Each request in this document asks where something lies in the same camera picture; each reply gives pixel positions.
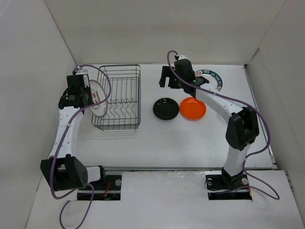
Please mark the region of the white plate red characters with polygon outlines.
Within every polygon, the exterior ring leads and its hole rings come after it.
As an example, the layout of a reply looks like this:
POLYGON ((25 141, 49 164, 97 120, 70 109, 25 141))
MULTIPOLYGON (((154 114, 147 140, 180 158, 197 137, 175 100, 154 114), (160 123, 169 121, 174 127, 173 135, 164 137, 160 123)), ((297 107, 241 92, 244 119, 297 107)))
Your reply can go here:
POLYGON ((93 103, 96 104, 95 106, 89 108, 93 115, 97 117, 104 117, 108 110, 108 104, 107 101, 104 101, 106 98, 106 92, 103 89, 103 87, 96 81, 96 80, 89 80, 90 88, 91 88, 91 94, 92 94, 92 100, 93 103))

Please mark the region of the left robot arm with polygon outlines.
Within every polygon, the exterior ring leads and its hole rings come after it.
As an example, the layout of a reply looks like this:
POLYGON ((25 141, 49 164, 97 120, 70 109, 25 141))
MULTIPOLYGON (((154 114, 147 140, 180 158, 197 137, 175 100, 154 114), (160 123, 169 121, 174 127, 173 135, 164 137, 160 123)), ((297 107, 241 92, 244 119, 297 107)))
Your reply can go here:
POLYGON ((107 178, 102 166, 86 167, 77 158, 79 127, 84 108, 93 104, 89 77, 86 73, 68 75, 67 88, 60 97, 59 124, 54 146, 40 168, 53 191, 105 187, 107 178))

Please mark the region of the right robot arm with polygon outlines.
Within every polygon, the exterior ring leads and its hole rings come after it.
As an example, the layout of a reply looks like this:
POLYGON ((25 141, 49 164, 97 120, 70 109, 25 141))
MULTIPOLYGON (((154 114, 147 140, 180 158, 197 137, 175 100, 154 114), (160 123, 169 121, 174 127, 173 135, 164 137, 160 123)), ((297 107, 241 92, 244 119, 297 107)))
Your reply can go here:
POLYGON ((245 178, 244 165, 248 150, 259 135, 256 109, 249 104, 221 94, 205 78, 207 72, 197 74, 185 56, 177 56, 174 66, 162 67, 159 86, 183 89, 192 98, 214 110, 227 124, 225 139, 229 145, 228 155, 221 173, 207 175, 209 190, 232 190, 241 186, 245 178))

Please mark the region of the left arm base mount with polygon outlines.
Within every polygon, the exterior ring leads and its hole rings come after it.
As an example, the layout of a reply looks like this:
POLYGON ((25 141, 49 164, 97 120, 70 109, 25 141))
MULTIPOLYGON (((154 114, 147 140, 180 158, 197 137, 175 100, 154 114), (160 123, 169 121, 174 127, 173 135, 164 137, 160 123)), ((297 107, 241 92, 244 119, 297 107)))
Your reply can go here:
MULTIPOLYGON (((106 181, 91 183, 94 187, 94 201, 119 201, 121 200, 122 173, 110 172, 106 174, 106 181)), ((90 187, 79 189, 77 200, 90 200, 92 190, 90 187)))

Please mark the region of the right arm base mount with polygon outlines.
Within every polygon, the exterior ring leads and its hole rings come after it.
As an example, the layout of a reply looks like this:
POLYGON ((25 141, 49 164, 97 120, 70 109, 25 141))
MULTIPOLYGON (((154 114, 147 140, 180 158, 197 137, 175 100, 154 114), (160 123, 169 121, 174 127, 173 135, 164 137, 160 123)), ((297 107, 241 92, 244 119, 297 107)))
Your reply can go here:
POLYGON ((206 174, 205 187, 208 190, 209 200, 252 200, 247 175, 242 175, 232 184, 225 184, 221 174, 206 174))

